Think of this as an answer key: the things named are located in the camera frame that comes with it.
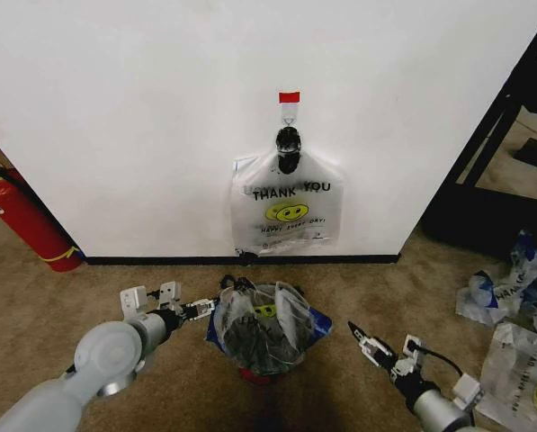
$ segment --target white wall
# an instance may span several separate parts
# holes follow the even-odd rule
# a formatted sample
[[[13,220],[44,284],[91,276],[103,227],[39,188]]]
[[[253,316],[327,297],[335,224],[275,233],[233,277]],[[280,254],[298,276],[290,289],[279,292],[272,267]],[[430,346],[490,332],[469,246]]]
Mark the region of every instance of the white wall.
[[[537,0],[0,0],[0,147],[88,256],[232,255],[232,159],[277,92],[396,254],[537,31]]]

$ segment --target carpet floor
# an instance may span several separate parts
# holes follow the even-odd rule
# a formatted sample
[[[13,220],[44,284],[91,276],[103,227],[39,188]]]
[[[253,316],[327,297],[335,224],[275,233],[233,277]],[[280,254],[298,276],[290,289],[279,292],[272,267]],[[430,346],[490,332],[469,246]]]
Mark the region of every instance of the carpet floor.
[[[90,266],[50,271],[0,221],[0,416],[31,387],[73,362],[93,326],[121,320],[119,291],[176,280],[183,300],[212,297],[224,274],[299,285],[334,331],[306,361],[269,387],[240,379],[203,341],[207,322],[187,323],[153,367],[122,393],[91,403],[81,431],[417,431],[404,401],[360,353],[353,320],[400,350],[407,333],[479,376],[492,330],[454,314],[455,293],[495,260],[426,238],[417,229],[395,265]],[[450,394],[454,371],[429,359],[425,376]],[[482,417],[480,425],[491,430]]]

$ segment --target clear plastic bag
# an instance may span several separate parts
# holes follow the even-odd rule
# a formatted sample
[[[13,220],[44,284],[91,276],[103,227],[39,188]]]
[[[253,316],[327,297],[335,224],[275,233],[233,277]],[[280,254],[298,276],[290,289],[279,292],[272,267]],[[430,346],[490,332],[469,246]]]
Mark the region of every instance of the clear plastic bag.
[[[256,375],[289,372],[331,331],[331,320],[291,285],[238,281],[221,292],[207,339],[239,367]]]
[[[537,432],[537,335],[499,324],[480,377],[484,398],[476,409],[518,432]]]
[[[272,254],[333,242],[340,230],[343,177],[302,150],[284,174],[279,154],[239,159],[231,189],[232,235],[238,254]]]

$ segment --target black cable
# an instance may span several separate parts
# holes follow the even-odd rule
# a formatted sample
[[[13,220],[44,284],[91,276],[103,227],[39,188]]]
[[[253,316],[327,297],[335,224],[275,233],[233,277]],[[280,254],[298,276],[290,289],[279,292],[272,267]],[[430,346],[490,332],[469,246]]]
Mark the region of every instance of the black cable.
[[[444,362],[446,362],[448,365],[450,365],[451,367],[454,368],[454,370],[456,371],[456,373],[458,374],[458,376],[462,376],[463,375],[463,371],[460,369],[460,367],[455,364],[452,360],[450,360],[448,357],[446,357],[445,355],[442,355],[442,354],[438,354],[436,353],[435,351],[432,351],[428,348],[424,348],[423,346],[416,346],[416,349],[424,354],[428,354],[430,356],[434,356],[434,357],[437,357],[439,358],[440,360],[443,360]]]
[[[22,184],[22,182],[18,181],[14,177],[8,175],[7,170],[0,167],[0,177],[2,177],[4,180],[6,180],[11,185],[16,186],[18,189],[20,189],[25,194],[29,195],[31,198],[34,195],[33,190],[29,190],[26,184]]]

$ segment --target black furniture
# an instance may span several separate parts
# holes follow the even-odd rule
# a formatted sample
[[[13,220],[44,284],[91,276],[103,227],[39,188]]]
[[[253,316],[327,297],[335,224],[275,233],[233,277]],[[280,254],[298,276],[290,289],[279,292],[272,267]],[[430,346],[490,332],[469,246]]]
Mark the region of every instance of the black furniture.
[[[422,226],[429,236],[502,258],[520,229],[531,230],[537,242],[537,200],[476,187],[523,106],[537,113],[537,34],[426,209]]]

